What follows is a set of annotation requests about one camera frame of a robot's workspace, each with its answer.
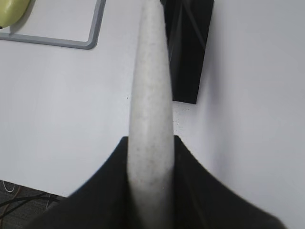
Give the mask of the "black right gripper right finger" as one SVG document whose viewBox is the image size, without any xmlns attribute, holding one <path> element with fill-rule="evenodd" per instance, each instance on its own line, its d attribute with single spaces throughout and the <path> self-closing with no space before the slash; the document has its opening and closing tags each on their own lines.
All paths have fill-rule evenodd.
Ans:
<svg viewBox="0 0 305 229">
<path fill-rule="evenodd" d="M 244 200 L 174 137 L 174 202 L 176 229 L 284 229 L 275 216 Z"/>
</svg>

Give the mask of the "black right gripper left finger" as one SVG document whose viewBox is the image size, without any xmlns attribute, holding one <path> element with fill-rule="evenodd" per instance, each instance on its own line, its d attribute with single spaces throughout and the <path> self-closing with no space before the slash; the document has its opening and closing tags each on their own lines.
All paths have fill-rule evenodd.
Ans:
<svg viewBox="0 0 305 229">
<path fill-rule="evenodd" d="M 32 220 L 27 229 L 134 229 L 127 182 L 128 137 L 78 190 Z"/>
</svg>

